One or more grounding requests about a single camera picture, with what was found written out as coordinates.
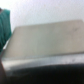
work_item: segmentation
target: white surface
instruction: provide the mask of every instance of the white surface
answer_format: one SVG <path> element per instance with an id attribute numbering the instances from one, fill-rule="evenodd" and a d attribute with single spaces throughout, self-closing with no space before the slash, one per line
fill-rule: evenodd
<path id="1" fill-rule="evenodd" d="M 84 52 L 84 24 L 67 21 L 15 29 L 3 57 L 52 56 Z"/>
<path id="2" fill-rule="evenodd" d="M 20 25 L 84 20 L 84 0 L 2 0 L 0 6 L 11 10 L 12 31 Z"/>

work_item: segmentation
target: green fabric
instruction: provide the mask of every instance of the green fabric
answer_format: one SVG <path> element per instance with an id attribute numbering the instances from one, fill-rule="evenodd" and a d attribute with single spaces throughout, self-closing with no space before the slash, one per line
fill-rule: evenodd
<path id="1" fill-rule="evenodd" d="M 0 13 L 0 52 L 2 51 L 7 40 L 11 36 L 11 26 L 10 26 L 10 11 L 3 10 Z"/>

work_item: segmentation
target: gray surface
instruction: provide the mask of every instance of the gray surface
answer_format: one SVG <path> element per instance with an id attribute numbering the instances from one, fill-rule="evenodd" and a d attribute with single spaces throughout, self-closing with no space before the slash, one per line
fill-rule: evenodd
<path id="1" fill-rule="evenodd" d="M 4 57 L 52 56 L 84 51 L 81 20 L 17 27 Z"/>

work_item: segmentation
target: teal object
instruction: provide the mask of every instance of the teal object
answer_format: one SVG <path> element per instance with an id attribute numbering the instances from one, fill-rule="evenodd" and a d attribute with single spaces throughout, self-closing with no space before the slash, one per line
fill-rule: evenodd
<path id="1" fill-rule="evenodd" d="M 10 11 L 4 9 L 0 13 L 0 52 L 11 37 Z"/>

